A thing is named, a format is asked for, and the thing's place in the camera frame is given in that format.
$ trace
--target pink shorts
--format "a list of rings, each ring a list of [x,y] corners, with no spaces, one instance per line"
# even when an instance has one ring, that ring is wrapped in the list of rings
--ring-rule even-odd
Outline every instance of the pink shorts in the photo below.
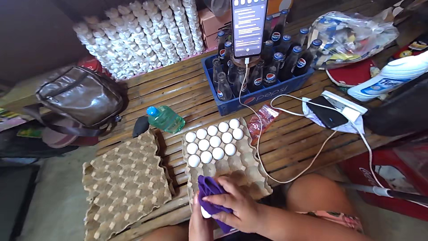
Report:
[[[313,212],[297,212],[300,214],[307,214],[316,218],[332,221],[338,224],[342,224],[345,227],[353,229],[359,233],[363,233],[363,226],[358,217],[346,215],[344,213],[336,213],[329,211],[313,211]]]

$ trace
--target white detergent bottle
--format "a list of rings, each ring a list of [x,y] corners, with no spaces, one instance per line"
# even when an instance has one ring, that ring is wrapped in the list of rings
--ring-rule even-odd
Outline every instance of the white detergent bottle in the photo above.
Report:
[[[369,101],[388,93],[428,71],[428,51],[389,62],[375,77],[348,89],[360,101]]]

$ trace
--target white egg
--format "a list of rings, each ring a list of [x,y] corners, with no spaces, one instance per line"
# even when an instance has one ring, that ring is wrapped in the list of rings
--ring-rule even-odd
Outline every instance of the white egg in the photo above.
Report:
[[[207,211],[205,211],[205,209],[201,206],[201,213],[202,213],[202,217],[204,218],[210,218],[211,214],[209,214]]]
[[[208,127],[208,135],[215,136],[218,133],[217,126],[209,126]]]
[[[187,153],[189,153],[190,155],[196,154],[197,151],[198,145],[196,143],[190,143],[189,145],[187,145]]]
[[[231,119],[231,120],[229,121],[229,126],[230,126],[230,128],[232,128],[232,129],[239,128],[239,126],[240,126],[239,120],[238,120],[238,119]]]
[[[210,138],[210,145],[214,148],[219,147],[221,144],[221,139],[218,136],[213,136]]]
[[[229,125],[226,122],[221,122],[220,124],[218,124],[218,130],[220,132],[226,132],[227,130],[229,130]]]
[[[198,155],[191,155],[189,157],[189,165],[191,167],[197,167],[201,163],[201,158]]]
[[[233,130],[233,138],[235,138],[236,140],[241,140],[244,137],[244,132],[241,129],[235,129]]]
[[[208,140],[200,140],[198,143],[198,147],[201,151],[206,151],[210,147],[210,142]]]
[[[196,140],[196,134],[194,132],[189,132],[186,134],[187,142],[194,142]]]
[[[204,151],[201,154],[202,163],[208,164],[213,160],[213,155],[209,151]]]
[[[198,139],[205,139],[205,137],[207,137],[207,131],[205,129],[199,129],[196,132],[196,136],[198,137]]]
[[[227,155],[233,156],[236,153],[236,147],[234,144],[229,143],[224,147],[224,152],[226,152]]]
[[[220,160],[224,157],[224,151],[220,147],[214,148],[213,150],[213,158],[216,160]]]
[[[221,135],[221,140],[226,144],[232,142],[232,139],[232,134],[230,134],[229,132],[223,133],[223,135]]]

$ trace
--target hand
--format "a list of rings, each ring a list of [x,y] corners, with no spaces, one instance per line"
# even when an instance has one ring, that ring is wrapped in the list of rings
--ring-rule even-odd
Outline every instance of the hand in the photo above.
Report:
[[[213,241],[214,233],[211,219],[202,217],[197,193],[193,197],[192,216],[189,222],[189,241]]]
[[[249,195],[232,183],[228,177],[219,177],[217,182],[223,186],[227,194],[206,196],[204,201],[231,208],[233,214],[220,212],[212,215],[212,218],[222,221],[239,231],[251,233],[258,232],[261,222],[261,205],[257,204]]]

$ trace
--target green liquid bottle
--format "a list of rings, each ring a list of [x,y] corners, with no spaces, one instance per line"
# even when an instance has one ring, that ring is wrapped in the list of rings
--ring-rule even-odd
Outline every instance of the green liquid bottle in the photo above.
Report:
[[[183,118],[165,105],[158,108],[150,106],[147,108],[147,114],[152,126],[172,134],[179,132],[186,124]]]

